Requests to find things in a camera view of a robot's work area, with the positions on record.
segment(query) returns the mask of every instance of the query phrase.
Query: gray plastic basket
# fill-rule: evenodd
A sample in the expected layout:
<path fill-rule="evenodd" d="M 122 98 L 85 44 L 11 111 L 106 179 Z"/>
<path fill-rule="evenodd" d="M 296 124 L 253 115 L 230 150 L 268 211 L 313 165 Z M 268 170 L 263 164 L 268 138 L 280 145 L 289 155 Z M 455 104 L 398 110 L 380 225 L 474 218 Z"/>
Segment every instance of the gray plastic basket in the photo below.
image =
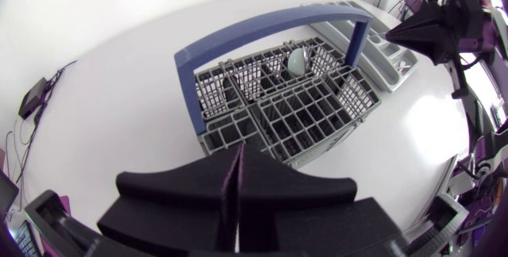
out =
<path fill-rule="evenodd" d="M 294 77 L 287 58 L 303 47 L 312 63 Z M 206 154 L 245 142 L 292 167 L 341 142 L 380 103 L 360 71 L 318 37 L 220 62 L 195 78 L 202 116 L 216 118 L 199 136 Z"/>

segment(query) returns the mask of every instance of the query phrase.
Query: white surface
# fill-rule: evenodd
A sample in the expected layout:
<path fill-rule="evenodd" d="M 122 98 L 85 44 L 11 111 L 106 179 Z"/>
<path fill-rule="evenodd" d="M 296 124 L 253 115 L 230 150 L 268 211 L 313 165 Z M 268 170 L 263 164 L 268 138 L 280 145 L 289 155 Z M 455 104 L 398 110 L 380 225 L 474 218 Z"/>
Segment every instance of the white surface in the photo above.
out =
<path fill-rule="evenodd" d="M 96 228 L 118 196 L 117 174 L 164 171 L 203 157 L 173 54 L 233 22 L 318 1 L 331 0 L 213 2 L 141 26 L 85 55 L 65 71 L 42 117 L 26 168 L 27 198 L 46 189 L 68 195 L 72 215 Z M 397 24 L 380 10 L 371 12 Z M 290 29 L 222 58 L 314 35 L 308 26 Z M 430 198 L 445 161 L 468 144 L 464 111 L 450 98 L 446 70 L 422 59 L 397 92 L 379 94 L 382 105 L 343 144 L 302 168 L 354 178 L 357 198 L 374 196 L 401 228 Z"/>
<path fill-rule="evenodd" d="M 209 1 L 0 0 L 0 136 L 12 128 L 23 95 L 41 76 L 51 77 L 126 30 Z"/>

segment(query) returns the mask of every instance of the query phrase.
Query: black cable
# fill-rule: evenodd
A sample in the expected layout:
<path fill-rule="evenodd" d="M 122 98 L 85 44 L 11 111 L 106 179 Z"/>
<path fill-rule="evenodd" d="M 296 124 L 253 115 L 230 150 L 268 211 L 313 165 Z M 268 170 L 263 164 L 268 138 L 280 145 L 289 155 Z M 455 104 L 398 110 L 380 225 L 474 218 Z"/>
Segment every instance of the black cable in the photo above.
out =
<path fill-rule="evenodd" d="M 60 80 L 60 77 L 62 75 L 62 73 L 65 71 L 65 69 L 67 67 L 69 67 L 70 65 L 72 65 L 73 63 L 75 63 L 76 61 L 73 61 L 73 62 L 70 62 L 68 63 L 67 65 L 65 65 L 64 67 L 60 68 L 56 74 L 54 74 L 51 79 L 46 83 L 46 87 L 48 87 L 48 92 L 49 92 L 49 95 L 44 98 L 44 102 L 43 104 L 40 106 L 39 110 L 37 111 L 35 117 L 33 118 L 34 122 L 35 122 L 35 127 L 33 128 L 33 132 L 32 132 L 32 135 L 30 136 L 30 139 L 29 139 L 29 142 L 28 142 L 28 147 L 26 148 L 25 150 L 25 154 L 23 155 L 23 158 L 21 159 L 21 172 L 20 174 L 18 175 L 17 179 L 16 179 L 16 183 L 19 182 L 21 176 L 23 175 L 24 171 L 25 171 L 25 167 L 26 167 L 26 162 L 29 158 L 29 155 L 30 155 L 30 149 L 32 148 L 32 142 L 33 142 L 33 138 L 35 137 L 35 134 L 37 132 L 37 128 L 39 126 L 39 122 L 40 122 L 40 117 L 42 117 L 42 113 L 44 112 L 44 110 L 46 109 L 46 106 L 48 105 L 48 102 L 49 102 L 49 99 L 51 98 L 51 96 L 53 95 L 53 91 L 54 91 L 54 87 L 55 85 L 58 83 L 58 81 Z"/>
<path fill-rule="evenodd" d="M 466 174 L 468 174 L 471 178 L 479 180 L 479 176 L 476 176 L 473 173 L 471 173 L 471 171 L 468 170 L 463 164 L 457 163 L 457 166 L 459 168 L 461 168 L 462 170 L 464 170 L 466 172 Z"/>
<path fill-rule="evenodd" d="M 390 11 L 388 11 L 388 13 L 390 13 L 402 1 L 404 1 L 404 0 L 399 0 L 397 3 L 395 3 L 395 5 L 393 7 L 391 7 L 391 9 L 390 9 Z"/>
<path fill-rule="evenodd" d="M 462 67 L 462 69 L 463 69 L 463 70 L 465 70 L 465 71 L 466 71 L 466 70 L 468 70 L 470 67 L 472 67 L 472 66 L 476 65 L 476 64 L 477 64 L 477 63 L 478 63 L 481 59 L 482 59 L 482 56 L 481 56 L 481 55 L 480 55 L 480 56 L 477 56 L 477 57 L 476 57 L 476 59 L 475 59 L 474 61 L 472 61 L 472 62 L 470 62 L 470 63 L 468 63 L 468 64 L 466 64 L 466 65 L 461 65 L 461 67 Z"/>
<path fill-rule="evenodd" d="M 19 140 L 21 141 L 21 143 L 23 145 L 28 145 L 30 142 L 30 139 L 28 141 L 24 142 L 23 139 L 21 138 L 21 134 L 23 133 L 23 123 L 25 123 L 25 119 L 23 119 L 21 121 L 21 124 L 19 125 Z"/>
<path fill-rule="evenodd" d="M 9 134 L 14 135 L 12 131 L 9 131 L 6 135 L 6 160 L 7 160 L 7 176 L 10 179 L 10 166 L 9 166 Z"/>

